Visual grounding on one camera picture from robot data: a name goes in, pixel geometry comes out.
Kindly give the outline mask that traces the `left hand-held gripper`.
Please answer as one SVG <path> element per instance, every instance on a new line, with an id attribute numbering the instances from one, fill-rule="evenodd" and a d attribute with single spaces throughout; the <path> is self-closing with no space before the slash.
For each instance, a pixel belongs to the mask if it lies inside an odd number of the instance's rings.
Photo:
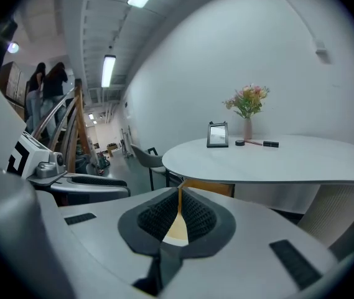
<path id="1" fill-rule="evenodd" d="M 8 161 L 7 172 L 38 187 L 50 186 L 60 206 L 91 204 L 131 196 L 125 181 L 88 174 L 66 174 L 63 155 L 23 131 Z"/>

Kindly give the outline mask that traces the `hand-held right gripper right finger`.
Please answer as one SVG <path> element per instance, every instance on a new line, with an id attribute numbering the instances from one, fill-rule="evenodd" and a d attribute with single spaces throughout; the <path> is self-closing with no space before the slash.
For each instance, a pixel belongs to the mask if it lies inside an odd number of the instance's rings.
<path id="1" fill-rule="evenodd" d="M 338 260 L 317 239 L 259 204 L 200 189 L 197 194 L 228 209 L 236 221 L 235 234 L 216 255 L 184 260 L 161 298 L 287 298 L 299 292 L 270 248 L 288 240 L 321 274 Z"/>

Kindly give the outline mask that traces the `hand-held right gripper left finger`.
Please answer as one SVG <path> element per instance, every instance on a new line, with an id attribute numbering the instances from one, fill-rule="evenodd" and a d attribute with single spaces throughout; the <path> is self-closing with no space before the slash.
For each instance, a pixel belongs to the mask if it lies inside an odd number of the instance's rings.
<path id="1" fill-rule="evenodd" d="M 120 236 L 119 218 L 147 201 L 177 192 L 159 189 L 114 201 L 59 208 L 52 204 L 52 247 L 74 298 L 152 298 L 136 288 L 152 257 L 133 252 Z"/>

